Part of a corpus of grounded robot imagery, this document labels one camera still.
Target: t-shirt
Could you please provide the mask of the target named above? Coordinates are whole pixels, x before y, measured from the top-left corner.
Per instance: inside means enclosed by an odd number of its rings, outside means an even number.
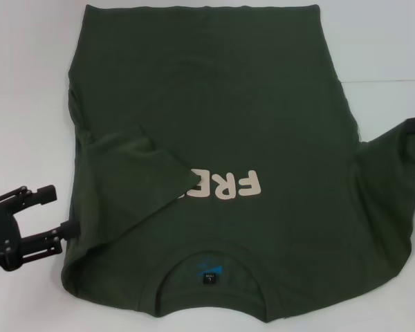
[[[69,78],[75,296],[269,322],[405,265],[415,133],[360,142],[318,6],[87,6]]]

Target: neckline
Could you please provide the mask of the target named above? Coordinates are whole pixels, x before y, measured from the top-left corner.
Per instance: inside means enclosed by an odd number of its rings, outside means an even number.
[[[269,322],[276,318],[287,316],[285,309],[282,307],[282,304],[280,303],[280,300],[277,296],[277,291],[275,290],[272,277],[269,275],[268,271],[263,266],[261,266],[259,262],[253,257],[253,255],[244,247],[241,247],[235,243],[218,240],[180,245],[178,249],[175,249],[173,252],[171,252],[145,282],[145,285],[143,286],[142,292],[140,294],[138,310],[149,313],[155,317],[161,316],[157,310],[157,295],[158,290],[160,289],[160,286],[166,278],[167,274],[178,263],[188,258],[189,256],[200,252],[220,252],[230,255],[231,257],[234,257],[236,260],[240,261],[243,266],[251,272],[252,276],[255,278],[255,281],[259,285],[259,290],[261,291],[265,305],[263,310],[261,308],[256,309],[254,305],[250,305],[249,307],[245,308],[243,307],[243,302],[246,300],[243,298],[235,297],[235,301],[227,301],[227,303],[223,303],[222,299],[224,299],[224,297],[218,296],[218,301],[215,299],[212,300],[212,297],[206,301],[203,301],[203,298],[201,298],[199,305],[197,305],[192,298],[191,300],[188,300],[186,308],[194,308],[200,306],[227,306],[232,310],[238,310],[252,315],[263,322]]]

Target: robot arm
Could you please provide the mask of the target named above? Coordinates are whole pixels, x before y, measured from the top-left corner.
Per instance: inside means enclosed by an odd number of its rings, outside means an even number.
[[[0,266],[13,271],[23,264],[61,253],[60,240],[80,235],[78,223],[66,221],[48,232],[21,238],[14,214],[36,204],[57,200],[55,187],[49,185],[32,192],[20,187],[0,196]]]

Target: clothing label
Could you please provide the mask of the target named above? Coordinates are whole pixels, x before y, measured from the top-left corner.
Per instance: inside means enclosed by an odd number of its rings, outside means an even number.
[[[215,284],[216,283],[216,273],[203,273],[203,283],[204,284]]]

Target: white background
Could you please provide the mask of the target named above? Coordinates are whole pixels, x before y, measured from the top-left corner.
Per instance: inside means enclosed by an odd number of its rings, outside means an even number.
[[[363,140],[415,116],[415,0],[89,1],[101,7],[303,6],[318,3],[336,71]],[[53,184],[58,201],[18,214],[23,236],[67,219],[74,158],[67,71],[83,0],[0,0],[0,194]],[[342,304],[264,324],[219,308],[156,319],[76,299],[60,283],[64,256],[0,269],[2,331],[415,331],[414,251],[383,287]]]

